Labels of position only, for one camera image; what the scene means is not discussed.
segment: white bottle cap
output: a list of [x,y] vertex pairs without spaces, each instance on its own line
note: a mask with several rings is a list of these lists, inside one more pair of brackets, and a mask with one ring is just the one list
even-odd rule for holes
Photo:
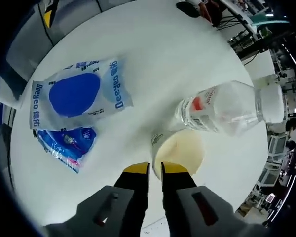
[[266,123],[281,123],[284,119],[284,101],[281,86],[273,84],[260,90],[261,108]]

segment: paper cup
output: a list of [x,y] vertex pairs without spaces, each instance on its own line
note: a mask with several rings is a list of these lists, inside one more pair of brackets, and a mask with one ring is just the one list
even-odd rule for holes
[[158,179],[161,179],[163,161],[180,164],[193,175],[205,156],[200,132],[190,129],[158,132],[151,139],[151,153]]

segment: plastic bag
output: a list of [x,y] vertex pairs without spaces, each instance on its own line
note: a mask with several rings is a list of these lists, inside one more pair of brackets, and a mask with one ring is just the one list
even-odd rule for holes
[[33,81],[30,129],[60,131],[94,122],[132,106],[117,58],[80,62],[44,81]]
[[45,151],[79,173],[85,154],[92,148],[96,133],[92,128],[71,131],[33,130]]

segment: white round table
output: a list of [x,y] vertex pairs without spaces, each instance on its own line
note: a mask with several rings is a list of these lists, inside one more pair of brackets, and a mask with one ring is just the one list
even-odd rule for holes
[[[69,219],[80,202],[114,185],[124,168],[151,162],[152,133],[181,99],[225,81],[252,84],[220,33],[175,3],[140,0],[97,15],[63,38],[33,73],[14,120],[11,162],[19,201],[38,224]],[[96,123],[98,140],[76,174],[46,153],[29,129],[31,82],[74,62],[115,55],[125,56],[124,78],[134,107]],[[241,138],[202,134],[206,157],[193,178],[236,210],[267,160],[265,124]],[[148,199],[143,227],[164,216],[161,182],[152,170]]]

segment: plastic water bottle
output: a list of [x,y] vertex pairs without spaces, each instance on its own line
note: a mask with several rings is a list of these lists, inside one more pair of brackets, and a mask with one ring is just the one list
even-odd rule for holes
[[281,123],[283,93],[273,84],[260,90],[238,81],[227,82],[182,100],[175,111],[175,123],[194,130],[243,134],[261,121]]

